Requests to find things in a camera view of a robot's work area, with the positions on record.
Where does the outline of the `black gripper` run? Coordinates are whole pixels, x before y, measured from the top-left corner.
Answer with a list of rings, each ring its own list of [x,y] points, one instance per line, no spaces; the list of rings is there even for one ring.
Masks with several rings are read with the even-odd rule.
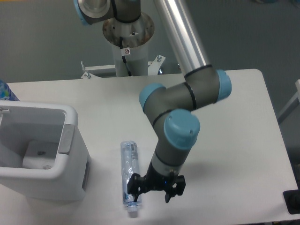
[[[127,184],[127,193],[133,196],[134,202],[137,202],[138,197],[146,191],[165,191],[165,202],[169,203],[176,195],[183,195],[185,186],[183,175],[175,176],[173,171],[170,171],[167,176],[161,175],[150,162],[144,177],[137,173],[132,174]]]

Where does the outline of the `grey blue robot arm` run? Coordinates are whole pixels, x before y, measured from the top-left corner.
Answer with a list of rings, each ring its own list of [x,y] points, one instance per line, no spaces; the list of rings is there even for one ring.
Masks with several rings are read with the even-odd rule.
[[[183,0],[157,0],[155,5],[180,65],[185,81],[166,88],[152,83],[143,88],[139,102],[151,123],[158,143],[147,173],[133,174],[127,191],[135,199],[149,191],[165,191],[165,201],[182,195],[186,186],[180,175],[195,144],[200,122],[192,111],[230,96],[232,83],[223,70],[210,64]],[[115,68],[119,75],[134,76],[138,66],[146,69],[133,53],[151,39],[154,30],[138,0],[76,0],[82,23],[104,22],[103,34],[117,48]]]

